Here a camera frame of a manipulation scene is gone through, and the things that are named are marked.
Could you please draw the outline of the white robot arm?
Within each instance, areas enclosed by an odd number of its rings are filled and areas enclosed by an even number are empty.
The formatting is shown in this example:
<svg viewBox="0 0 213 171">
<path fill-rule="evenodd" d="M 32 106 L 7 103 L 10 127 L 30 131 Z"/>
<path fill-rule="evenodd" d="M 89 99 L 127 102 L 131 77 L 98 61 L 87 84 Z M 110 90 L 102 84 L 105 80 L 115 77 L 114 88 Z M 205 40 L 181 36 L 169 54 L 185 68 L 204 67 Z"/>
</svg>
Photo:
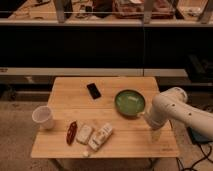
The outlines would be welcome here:
<svg viewBox="0 0 213 171">
<path fill-rule="evenodd" d="M 163 91 L 152 99 L 144 119 L 153 130 L 158 130 L 173 118 L 213 141 L 213 114 L 188 105 L 187 100 L 187 93 L 180 87 Z"/>
</svg>

